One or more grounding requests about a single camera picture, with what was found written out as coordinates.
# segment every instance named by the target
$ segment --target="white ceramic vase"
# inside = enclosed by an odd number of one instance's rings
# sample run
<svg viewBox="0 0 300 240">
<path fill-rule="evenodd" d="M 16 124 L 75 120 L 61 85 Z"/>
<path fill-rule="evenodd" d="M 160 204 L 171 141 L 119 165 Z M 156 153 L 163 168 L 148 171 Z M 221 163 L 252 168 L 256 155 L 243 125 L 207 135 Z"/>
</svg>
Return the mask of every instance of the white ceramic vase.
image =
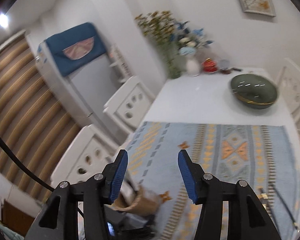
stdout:
<svg viewBox="0 0 300 240">
<path fill-rule="evenodd" d="M 189 76 L 195 77 L 201 72 L 201 65 L 194 57 L 194 54 L 186 55 L 186 69 Z"/>
</svg>

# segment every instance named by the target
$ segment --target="glass vase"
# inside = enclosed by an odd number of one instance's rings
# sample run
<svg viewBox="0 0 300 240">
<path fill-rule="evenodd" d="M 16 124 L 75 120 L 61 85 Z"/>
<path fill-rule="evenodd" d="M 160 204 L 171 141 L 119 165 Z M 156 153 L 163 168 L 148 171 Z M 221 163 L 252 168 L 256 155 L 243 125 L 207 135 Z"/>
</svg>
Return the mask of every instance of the glass vase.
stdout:
<svg viewBox="0 0 300 240">
<path fill-rule="evenodd" d="M 176 79 L 181 76 L 181 71 L 174 63 L 174 60 L 167 62 L 167 74 L 169 79 Z"/>
<path fill-rule="evenodd" d="M 169 79 L 176 79 L 181 76 L 181 71 L 177 66 L 175 61 L 175 56 L 177 55 L 176 47 L 173 43 L 168 46 L 161 47 L 161 52 L 163 53 L 163 58 L 167 65 L 167 76 Z"/>
</svg>

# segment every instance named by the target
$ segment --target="metal screw head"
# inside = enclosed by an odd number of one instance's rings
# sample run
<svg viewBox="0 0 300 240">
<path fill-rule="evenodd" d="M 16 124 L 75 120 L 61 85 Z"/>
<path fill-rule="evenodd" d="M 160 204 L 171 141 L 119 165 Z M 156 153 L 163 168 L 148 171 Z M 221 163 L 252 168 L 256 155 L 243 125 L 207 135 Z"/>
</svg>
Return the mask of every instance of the metal screw head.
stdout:
<svg viewBox="0 0 300 240">
<path fill-rule="evenodd" d="M 59 186 L 60 186 L 61 188 L 68 187 L 68 182 L 63 181 L 63 182 L 61 182 L 61 183 L 59 184 Z"/>
<path fill-rule="evenodd" d="M 101 180 L 101 179 L 103 179 L 103 175 L 101 173 L 98 173 L 98 174 L 94 175 L 94 179 Z"/>
<path fill-rule="evenodd" d="M 248 185 L 248 183 L 247 183 L 245 180 L 240 180 L 240 181 L 239 181 L 239 185 L 240 185 L 241 187 L 246 187 L 246 186 Z"/>
<path fill-rule="evenodd" d="M 210 180 L 210 179 L 212 179 L 213 177 L 212 177 L 212 175 L 211 175 L 210 173 L 205 173 L 205 174 L 203 175 L 203 178 L 204 178 L 204 179 L 207 179 L 207 180 Z"/>
</svg>

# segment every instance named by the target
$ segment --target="flower bouquet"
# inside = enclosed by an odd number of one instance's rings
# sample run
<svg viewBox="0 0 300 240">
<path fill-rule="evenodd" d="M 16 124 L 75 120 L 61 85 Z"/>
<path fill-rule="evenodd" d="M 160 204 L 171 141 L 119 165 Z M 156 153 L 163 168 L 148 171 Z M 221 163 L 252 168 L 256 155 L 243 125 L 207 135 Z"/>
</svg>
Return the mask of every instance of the flower bouquet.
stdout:
<svg viewBox="0 0 300 240">
<path fill-rule="evenodd" d="M 170 11 L 155 11 L 147 16 L 140 14 L 135 18 L 144 36 L 150 37 L 157 45 L 159 52 L 167 64 L 168 77 L 178 78 L 181 71 L 175 64 L 177 54 L 175 46 L 175 25 L 174 18 Z"/>
<path fill-rule="evenodd" d="M 186 27 L 187 23 L 176 22 L 178 52 L 187 59 L 186 69 L 188 74 L 190 76 L 197 76 L 201 72 L 201 66 L 194 55 L 200 48 L 208 48 L 213 41 L 206 39 L 203 28 L 190 31 Z"/>
</svg>

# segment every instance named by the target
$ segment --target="ceiling light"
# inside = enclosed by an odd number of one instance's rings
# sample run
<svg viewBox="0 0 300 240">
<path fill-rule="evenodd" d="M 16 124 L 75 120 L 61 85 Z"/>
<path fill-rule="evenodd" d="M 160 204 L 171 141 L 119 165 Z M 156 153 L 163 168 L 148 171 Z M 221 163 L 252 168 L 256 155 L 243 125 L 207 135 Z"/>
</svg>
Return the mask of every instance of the ceiling light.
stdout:
<svg viewBox="0 0 300 240">
<path fill-rule="evenodd" d="M 8 17 L 6 15 L 4 15 L 3 13 L 0 14 L 0 25 L 3 28 L 7 28 L 8 27 Z"/>
</svg>

